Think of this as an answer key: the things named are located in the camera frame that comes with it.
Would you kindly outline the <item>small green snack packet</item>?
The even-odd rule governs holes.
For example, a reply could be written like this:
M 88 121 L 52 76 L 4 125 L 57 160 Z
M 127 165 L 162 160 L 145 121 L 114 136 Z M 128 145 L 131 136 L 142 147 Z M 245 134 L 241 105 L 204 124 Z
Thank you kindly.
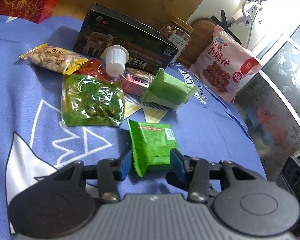
M 139 177 L 147 171 L 170 170 L 170 150 L 177 141 L 169 124 L 128 120 L 134 168 Z

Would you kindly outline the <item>red spicy snack packet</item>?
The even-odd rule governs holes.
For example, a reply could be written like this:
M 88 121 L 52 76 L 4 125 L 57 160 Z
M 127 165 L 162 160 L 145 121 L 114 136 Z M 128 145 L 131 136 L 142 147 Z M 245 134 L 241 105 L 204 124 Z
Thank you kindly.
M 103 63 L 97 59 L 83 63 L 74 74 L 89 75 L 108 83 L 115 82 L 115 80 L 106 72 Z

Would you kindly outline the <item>green pea snack bag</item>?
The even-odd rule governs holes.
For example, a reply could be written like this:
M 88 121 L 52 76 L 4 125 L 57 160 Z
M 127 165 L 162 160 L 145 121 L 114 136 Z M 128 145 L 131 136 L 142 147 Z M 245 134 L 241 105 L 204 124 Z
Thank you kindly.
M 64 126 L 120 126 L 124 116 L 125 95 L 120 81 L 109 82 L 83 74 L 64 77 Z

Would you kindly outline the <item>green folded paper box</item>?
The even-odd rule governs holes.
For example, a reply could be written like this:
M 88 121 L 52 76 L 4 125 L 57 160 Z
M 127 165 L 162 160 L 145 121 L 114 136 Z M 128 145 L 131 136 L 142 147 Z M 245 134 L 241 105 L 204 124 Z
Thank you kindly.
M 176 111 L 197 92 L 197 86 L 187 84 L 160 68 L 140 102 L 152 102 Z

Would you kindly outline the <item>pink small snack box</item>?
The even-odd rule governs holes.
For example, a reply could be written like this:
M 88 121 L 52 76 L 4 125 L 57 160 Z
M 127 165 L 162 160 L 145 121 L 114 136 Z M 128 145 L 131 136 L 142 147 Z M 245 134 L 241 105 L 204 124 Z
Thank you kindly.
M 118 79 L 125 93 L 143 96 L 154 78 L 155 76 L 148 72 L 127 67 Z

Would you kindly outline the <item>pink twisted dough snack bag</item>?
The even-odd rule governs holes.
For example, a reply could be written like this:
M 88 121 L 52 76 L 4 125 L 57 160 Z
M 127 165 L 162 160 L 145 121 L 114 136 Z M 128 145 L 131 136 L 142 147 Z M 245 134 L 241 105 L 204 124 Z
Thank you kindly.
M 238 91 L 239 82 L 261 69 L 261 61 L 218 25 L 213 30 L 213 41 L 189 71 L 217 96 L 230 103 Z

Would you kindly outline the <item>white jelly cup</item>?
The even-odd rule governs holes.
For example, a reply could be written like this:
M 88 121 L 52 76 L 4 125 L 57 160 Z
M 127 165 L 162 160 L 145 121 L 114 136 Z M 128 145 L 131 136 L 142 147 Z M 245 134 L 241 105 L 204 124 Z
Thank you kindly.
M 118 77 L 125 71 L 129 60 L 129 52 L 122 46 L 114 45 L 106 48 L 101 55 L 105 62 L 106 72 L 112 77 Z

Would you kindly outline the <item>yellow peanut snack bag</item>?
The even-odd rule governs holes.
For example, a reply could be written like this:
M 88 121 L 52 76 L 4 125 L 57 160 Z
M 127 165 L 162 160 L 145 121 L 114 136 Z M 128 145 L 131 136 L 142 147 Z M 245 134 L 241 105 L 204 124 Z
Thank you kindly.
M 19 56 L 32 64 L 63 75 L 71 75 L 89 60 L 81 55 L 60 47 L 38 45 Z

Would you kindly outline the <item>round wooden board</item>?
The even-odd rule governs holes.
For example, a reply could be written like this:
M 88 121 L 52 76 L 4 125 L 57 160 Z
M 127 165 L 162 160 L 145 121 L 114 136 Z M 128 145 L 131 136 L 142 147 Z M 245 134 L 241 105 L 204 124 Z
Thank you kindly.
M 190 35 L 191 41 L 177 59 L 186 69 L 196 63 L 198 56 L 213 41 L 213 31 L 216 25 L 213 20 L 204 17 L 190 24 L 193 28 L 193 33 Z

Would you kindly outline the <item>black wool product box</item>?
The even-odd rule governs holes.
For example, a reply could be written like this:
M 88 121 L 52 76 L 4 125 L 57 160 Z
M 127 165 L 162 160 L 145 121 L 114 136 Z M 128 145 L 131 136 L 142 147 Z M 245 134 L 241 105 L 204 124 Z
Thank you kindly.
M 178 48 L 148 25 L 99 4 L 87 12 L 73 50 L 100 58 L 110 46 L 119 45 L 129 53 L 127 66 L 156 75 L 165 69 Z

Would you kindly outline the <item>clear nut jar gold lid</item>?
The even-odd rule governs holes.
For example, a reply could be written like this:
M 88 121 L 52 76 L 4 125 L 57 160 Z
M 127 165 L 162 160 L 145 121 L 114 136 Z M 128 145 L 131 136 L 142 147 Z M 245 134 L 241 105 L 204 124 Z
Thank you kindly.
M 178 48 L 177 54 L 171 61 L 173 64 L 191 41 L 193 28 L 176 16 L 168 14 L 167 21 L 162 25 L 160 33 Z

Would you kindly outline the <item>white power strip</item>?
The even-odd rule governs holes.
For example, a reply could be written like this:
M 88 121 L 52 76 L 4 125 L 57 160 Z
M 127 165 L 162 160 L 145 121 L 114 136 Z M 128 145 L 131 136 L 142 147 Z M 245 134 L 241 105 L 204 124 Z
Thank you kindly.
M 252 24 L 253 19 L 255 18 L 256 13 L 260 9 L 260 6 L 257 3 L 251 3 L 247 5 L 247 10 L 245 11 L 245 16 L 241 10 L 236 11 L 231 17 L 231 23 L 239 25 L 243 23 L 245 26 Z

